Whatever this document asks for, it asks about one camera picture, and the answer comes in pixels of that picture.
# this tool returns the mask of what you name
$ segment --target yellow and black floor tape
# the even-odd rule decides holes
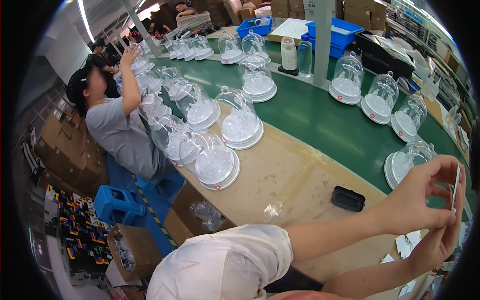
[[[165,236],[167,237],[167,239],[170,241],[170,243],[172,244],[173,248],[177,249],[177,248],[178,248],[177,243],[173,240],[172,236],[168,233],[168,231],[165,229],[165,227],[163,226],[163,224],[162,224],[162,223],[160,222],[160,220],[156,217],[153,209],[150,207],[150,204],[148,203],[147,199],[146,199],[145,196],[144,196],[144,192],[143,192],[142,189],[138,186],[137,177],[136,177],[134,174],[132,174],[132,178],[133,178],[133,181],[135,181],[135,185],[137,186],[137,189],[138,189],[138,192],[140,193],[140,196],[142,197],[142,199],[144,200],[145,204],[147,205],[148,211],[152,214],[153,219],[156,221],[156,223],[158,224],[158,226],[159,226],[160,229],[162,230],[163,234],[165,234]]]

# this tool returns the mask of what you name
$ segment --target clear water bottle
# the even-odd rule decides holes
[[[299,76],[303,78],[312,76],[312,43],[308,39],[308,35],[302,35],[299,43]]]

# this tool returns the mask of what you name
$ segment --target open cardboard box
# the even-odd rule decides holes
[[[125,239],[125,243],[135,260],[135,268],[131,271],[123,268],[119,249],[115,246],[114,239],[120,237],[120,235]],[[162,261],[162,253],[146,228],[116,224],[108,234],[107,242],[113,260],[125,281],[151,276],[156,266]]]
[[[194,236],[210,233],[202,225],[202,220],[190,213],[190,205],[202,202],[204,197],[190,184],[186,183],[172,202],[172,209],[165,219],[165,228],[178,245]],[[235,227],[230,220],[225,219],[215,231]]]

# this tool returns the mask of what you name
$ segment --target black plastic case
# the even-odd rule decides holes
[[[365,197],[352,190],[336,186],[332,193],[332,203],[358,213],[365,206]]]

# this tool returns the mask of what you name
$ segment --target gray post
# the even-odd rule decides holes
[[[315,2],[316,46],[313,84],[326,88],[328,60],[330,56],[330,32],[332,31],[332,5],[335,0]]]
[[[105,30],[103,30],[103,33],[105,34],[105,37],[110,41],[110,39],[108,38],[107,33],[105,32]],[[117,53],[120,54],[120,57],[122,57],[122,53],[121,53],[120,50],[118,49],[117,45],[115,45],[115,43],[114,43],[113,41],[110,41],[110,43],[112,43],[112,46],[115,48],[115,50],[117,51]]]
[[[115,27],[112,27],[111,29],[113,31],[113,34],[117,37],[117,39],[120,41],[120,44],[123,46],[124,49],[126,49],[128,46],[125,44],[125,41],[121,38],[119,32]]]
[[[132,19],[133,23],[135,24],[135,26],[137,27],[138,31],[140,32],[140,34],[141,34],[142,37],[144,38],[145,42],[146,42],[147,45],[149,46],[149,48],[150,48],[150,50],[152,51],[152,53],[153,53],[156,57],[160,57],[160,55],[161,55],[160,50],[159,50],[158,47],[155,45],[155,43],[154,43],[153,40],[152,40],[152,37],[148,34],[147,29],[144,27],[144,25],[142,24],[142,22],[141,22],[140,19],[138,18],[137,13],[135,12],[135,10],[134,10],[133,7],[132,7],[132,4],[130,4],[130,1],[129,1],[129,0],[120,0],[120,1],[121,1],[121,3],[123,4],[123,7],[125,7],[128,15],[129,15],[130,18]]]

